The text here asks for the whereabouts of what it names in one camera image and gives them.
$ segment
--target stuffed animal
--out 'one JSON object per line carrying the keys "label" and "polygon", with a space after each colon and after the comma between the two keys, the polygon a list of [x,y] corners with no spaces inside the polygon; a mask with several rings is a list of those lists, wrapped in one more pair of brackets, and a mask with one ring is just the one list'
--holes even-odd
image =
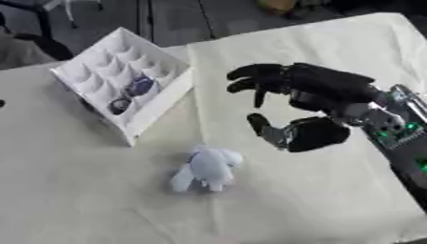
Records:
{"label": "stuffed animal", "polygon": [[183,193],[194,180],[198,180],[203,187],[209,187],[213,192],[222,192],[225,185],[234,181],[232,168],[242,163],[243,156],[238,152],[198,146],[194,148],[189,161],[172,178],[171,185],[175,192]]}

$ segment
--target white box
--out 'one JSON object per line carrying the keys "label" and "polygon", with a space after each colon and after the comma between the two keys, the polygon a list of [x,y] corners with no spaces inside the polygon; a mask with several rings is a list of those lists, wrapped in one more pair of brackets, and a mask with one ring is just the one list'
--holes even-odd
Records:
{"label": "white box", "polygon": [[[189,64],[123,28],[52,72],[130,146],[193,87]],[[114,115],[109,105],[142,73],[154,80],[149,91],[129,98],[128,109]]]}

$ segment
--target wire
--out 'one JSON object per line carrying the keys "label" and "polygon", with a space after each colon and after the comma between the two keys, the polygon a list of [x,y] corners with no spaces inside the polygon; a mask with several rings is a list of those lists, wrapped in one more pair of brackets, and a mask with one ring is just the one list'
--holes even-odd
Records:
{"label": "wire", "polygon": [[202,11],[203,17],[205,19],[206,25],[208,26],[209,35],[211,39],[216,39],[214,34],[214,28],[212,27],[211,20],[208,16],[208,13],[205,10],[205,6],[203,6],[202,0],[197,0],[198,5],[200,6],[200,10]]}
{"label": "wire", "polygon": [[136,25],[135,25],[135,33],[139,36],[141,36],[141,23],[140,23],[140,19],[141,19],[141,2],[140,0],[135,0],[136,3]]}
{"label": "wire", "polygon": [[153,16],[153,0],[148,0],[148,15],[147,15],[147,21],[150,26],[150,38],[152,42],[154,43],[154,16]]}

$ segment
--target white cloth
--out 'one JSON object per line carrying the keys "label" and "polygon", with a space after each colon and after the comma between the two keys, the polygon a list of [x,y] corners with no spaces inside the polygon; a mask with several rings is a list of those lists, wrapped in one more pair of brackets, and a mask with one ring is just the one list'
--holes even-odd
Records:
{"label": "white cloth", "polygon": [[[247,158],[233,192],[213,203],[221,235],[243,243],[391,243],[423,218],[360,129],[342,145],[280,152],[257,138],[246,121],[254,111],[254,93],[226,92],[225,74],[237,67],[294,62],[365,74],[382,89],[405,84],[425,92],[426,41],[402,15],[379,13],[232,36],[190,45],[190,54],[205,142]],[[277,126],[313,115],[291,108],[288,99],[270,94],[261,112]]]}

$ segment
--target robotic hand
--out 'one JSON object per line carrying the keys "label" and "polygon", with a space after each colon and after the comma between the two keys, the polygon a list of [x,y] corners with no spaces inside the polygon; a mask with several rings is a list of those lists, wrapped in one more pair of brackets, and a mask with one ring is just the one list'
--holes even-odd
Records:
{"label": "robotic hand", "polygon": [[404,123],[393,113],[370,107],[371,102],[385,105],[388,98],[371,85],[375,80],[366,76],[295,63],[245,66],[230,72],[228,79],[234,81],[228,92],[255,91],[256,108],[262,106],[266,94],[271,92],[290,95],[290,104],[295,108],[326,114],[292,121],[283,129],[272,127],[262,114],[248,115],[256,135],[291,153],[344,142],[350,136],[345,125],[361,126],[381,119],[389,124]]}

